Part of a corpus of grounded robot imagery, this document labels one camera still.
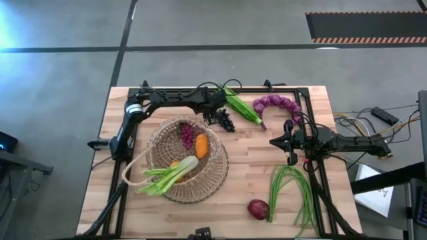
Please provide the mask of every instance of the wicker basket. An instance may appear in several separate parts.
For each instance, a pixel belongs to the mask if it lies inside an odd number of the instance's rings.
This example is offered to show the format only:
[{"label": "wicker basket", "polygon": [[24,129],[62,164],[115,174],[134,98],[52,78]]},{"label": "wicker basket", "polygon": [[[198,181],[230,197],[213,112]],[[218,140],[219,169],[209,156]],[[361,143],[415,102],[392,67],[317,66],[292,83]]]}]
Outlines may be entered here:
[{"label": "wicker basket", "polygon": [[149,168],[167,168],[174,161],[194,155],[195,149],[184,148],[181,140],[181,124],[193,127],[194,136],[205,133],[209,139],[208,154],[181,183],[176,183],[164,196],[178,203],[198,203],[214,194],[227,177],[228,156],[218,136],[196,118],[174,117],[161,124],[150,136],[145,154]]}]

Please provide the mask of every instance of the carrot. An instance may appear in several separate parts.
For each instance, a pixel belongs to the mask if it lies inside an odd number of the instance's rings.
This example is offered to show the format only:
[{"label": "carrot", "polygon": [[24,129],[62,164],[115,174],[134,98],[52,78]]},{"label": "carrot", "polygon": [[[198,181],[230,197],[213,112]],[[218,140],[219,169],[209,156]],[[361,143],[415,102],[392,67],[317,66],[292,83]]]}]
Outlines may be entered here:
[{"label": "carrot", "polygon": [[207,155],[207,135],[200,133],[195,138],[195,153],[198,159],[202,159]]}]

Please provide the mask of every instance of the black metal frame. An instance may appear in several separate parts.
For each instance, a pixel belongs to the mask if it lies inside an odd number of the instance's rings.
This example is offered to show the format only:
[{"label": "black metal frame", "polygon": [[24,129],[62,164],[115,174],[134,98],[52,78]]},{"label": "black metal frame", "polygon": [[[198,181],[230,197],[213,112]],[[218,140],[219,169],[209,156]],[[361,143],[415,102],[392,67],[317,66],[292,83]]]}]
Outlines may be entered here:
[{"label": "black metal frame", "polygon": [[[266,87],[259,87],[259,88],[243,87],[243,88],[236,88],[235,90],[239,91],[240,93],[293,93],[295,100],[296,100],[296,103],[298,105],[302,104],[301,98],[304,98],[304,101],[306,102],[307,114],[310,116],[311,119],[315,120],[313,109],[312,109],[312,104],[310,101],[310,92],[309,92],[308,88],[306,88],[306,87],[274,88],[274,87],[272,87],[272,85],[270,84],[269,81],[266,81],[266,83],[264,85]],[[156,88],[156,90],[163,91],[166,93],[174,93],[176,91],[181,91],[181,92],[189,91],[190,92],[191,90],[193,90],[193,88],[191,88],[191,87],[188,87],[188,88],[186,88],[186,87],[165,88],[165,89]],[[139,91],[139,88],[129,89],[128,96],[134,95],[137,91]],[[307,136],[307,129],[306,129],[306,125],[304,124],[304,120],[303,120],[303,124],[301,124],[300,127],[304,130],[304,135]],[[131,143],[131,154],[132,154],[132,156],[133,156],[133,150],[135,147],[136,134],[137,134],[137,127],[135,128],[135,131],[133,133],[133,141]],[[323,163],[323,161],[320,161],[320,162],[318,162],[318,164],[319,164],[318,169],[320,170],[320,180],[322,183],[322,187],[324,188],[325,194],[330,198],[330,190],[329,190],[329,185],[328,185],[328,180],[327,180],[327,176],[326,176],[326,169],[325,169],[324,163]],[[308,167],[309,167],[309,169],[310,168],[313,169],[312,162],[308,163]],[[109,199],[108,200],[110,200],[113,197],[113,194],[115,193],[115,191],[117,189],[117,183],[118,183],[119,177],[120,177],[120,168],[121,168],[121,162],[116,161],[115,165],[114,165],[112,179],[111,179],[111,185],[110,185]],[[313,181],[317,181],[317,180],[314,177],[310,177],[310,184],[312,184]],[[105,219],[104,224],[103,224],[102,235],[85,236],[86,239],[96,239],[98,237],[108,237],[108,238],[114,238],[114,237],[120,238],[121,237],[121,228],[123,226],[123,218],[124,218],[126,198],[127,198],[127,189],[128,189],[128,186],[126,185],[124,191],[122,191],[122,193],[120,195],[119,209],[118,209],[117,221],[116,221],[114,234],[109,233],[110,223],[111,223],[111,215],[108,215],[107,218]],[[326,230],[324,227],[324,221],[323,221],[323,217],[322,217],[322,209],[320,206],[320,200],[319,200],[318,195],[315,192],[312,192],[312,194],[313,194],[313,198],[314,198],[314,211],[316,213],[316,222],[318,223],[319,233],[321,236],[323,236],[324,234],[326,234]],[[338,234],[338,228],[337,228],[336,222],[335,222],[335,220],[334,220],[334,218],[330,212],[328,212],[328,217],[329,217],[329,222],[330,222],[332,234]]]}]

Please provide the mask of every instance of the gray floor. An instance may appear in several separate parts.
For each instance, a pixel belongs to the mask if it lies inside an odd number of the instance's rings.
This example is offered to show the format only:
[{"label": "gray floor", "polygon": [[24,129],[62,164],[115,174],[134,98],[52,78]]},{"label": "gray floor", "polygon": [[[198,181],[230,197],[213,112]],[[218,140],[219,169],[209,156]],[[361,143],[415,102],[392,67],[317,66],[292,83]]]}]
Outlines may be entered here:
[{"label": "gray floor", "polygon": [[[117,47],[130,0],[0,0],[0,47]],[[415,0],[139,0],[129,46],[311,43],[305,11],[418,11]],[[17,153],[54,165],[35,176],[8,239],[74,235],[116,53],[0,53],[0,131],[20,140]],[[326,85],[334,111],[415,103],[427,89],[427,49],[312,49],[126,53],[119,86],[196,85],[237,78],[288,85]],[[403,117],[414,109],[391,111]],[[386,125],[374,120],[377,129]],[[361,162],[384,171],[422,160],[419,126],[392,146],[395,157]],[[350,134],[345,129],[340,132]],[[398,136],[404,139],[407,130]],[[365,233],[402,238],[371,224]]]}]

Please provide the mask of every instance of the green onion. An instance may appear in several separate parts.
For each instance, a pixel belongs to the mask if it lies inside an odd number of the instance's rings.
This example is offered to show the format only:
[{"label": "green onion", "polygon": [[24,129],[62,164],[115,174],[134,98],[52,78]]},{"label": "green onion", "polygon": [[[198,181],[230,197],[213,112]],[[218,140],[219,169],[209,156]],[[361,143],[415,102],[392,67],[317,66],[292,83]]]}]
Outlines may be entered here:
[{"label": "green onion", "polygon": [[258,117],[255,110],[242,101],[233,90],[224,86],[224,91],[226,92],[227,105],[229,105],[234,111],[253,123],[258,125],[262,123],[262,120]]},{"label": "green onion", "polygon": [[310,190],[310,185],[306,178],[295,167],[290,167],[288,165],[280,164],[275,166],[273,169],[270,184],[270,216],[268,221],[273,221],[274,210],[276,208],[280,189],[292,180],[297,181],[303,199],[300,211],[294,221],[294,225],[296,225],[301,219],[302,226],[300,232],[295,236],[295,238],[299,237],[310,223],[313,225],[316,234],[319,235],[316,221],[314,220],[313,196],[312,191]]},{"label": "green onion", "polygon": [[161,195],[171,189],[175,182],[189,173],[199,164],[197,157],[189,156],[179,162],[179,164],[167,169],[152,169],[145,170],[143,173],[149,176],[160,177],[157,181],[149,183],[147,187],[139,190],[140,193],[147,193],[148,195]]}]

